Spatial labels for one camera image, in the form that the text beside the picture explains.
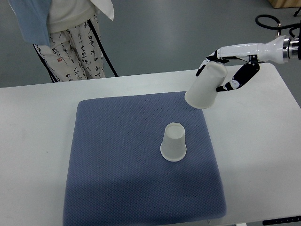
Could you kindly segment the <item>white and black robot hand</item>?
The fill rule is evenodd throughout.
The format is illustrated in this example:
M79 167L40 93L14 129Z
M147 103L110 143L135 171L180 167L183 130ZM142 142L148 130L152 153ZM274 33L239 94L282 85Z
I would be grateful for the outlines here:
M248 83L260 70L260 64L271 61L283 64L290 54L289 36L279 36L268 43L247 43L225 46L207 56L200 65L196 76L199 76L210 62L225 64L232 59L245 61L245 64L234 74L232 79L223 86L216 88L217 92L235 90Z

